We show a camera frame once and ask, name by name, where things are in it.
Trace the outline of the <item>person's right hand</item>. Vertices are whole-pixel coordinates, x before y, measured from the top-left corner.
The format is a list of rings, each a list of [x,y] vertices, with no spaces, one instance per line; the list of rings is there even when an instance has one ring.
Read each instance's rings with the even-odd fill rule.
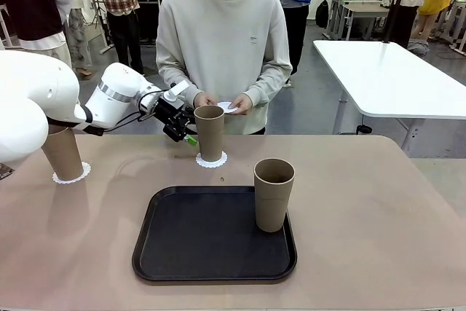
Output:
[[[209,105],[216,106],[217,104],[218,104],[218,101],[213,96],[211,96],[210,94],[206,92],[197,93],[193,101],[193,106],[195,108],[198,108],[200,106],[209,106]]]

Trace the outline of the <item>person's left hand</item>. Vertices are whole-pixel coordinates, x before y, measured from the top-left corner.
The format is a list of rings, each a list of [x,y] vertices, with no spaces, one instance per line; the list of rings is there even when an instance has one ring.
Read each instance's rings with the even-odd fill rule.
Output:
[[[245,93],[238,95],[229,105],[229,109],[233,109],[231,115],[247,115],[252,107],[252,101]]]

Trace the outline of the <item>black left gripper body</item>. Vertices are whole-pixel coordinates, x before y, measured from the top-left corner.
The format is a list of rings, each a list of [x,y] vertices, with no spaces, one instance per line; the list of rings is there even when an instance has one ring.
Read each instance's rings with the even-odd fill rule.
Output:
[[[189,113],[183,109],[183,106],[176,108],[163,98],[159,98],[152,112],[154,117],[164,125],[162,131],[173,141],[179,142],[186,137]]]

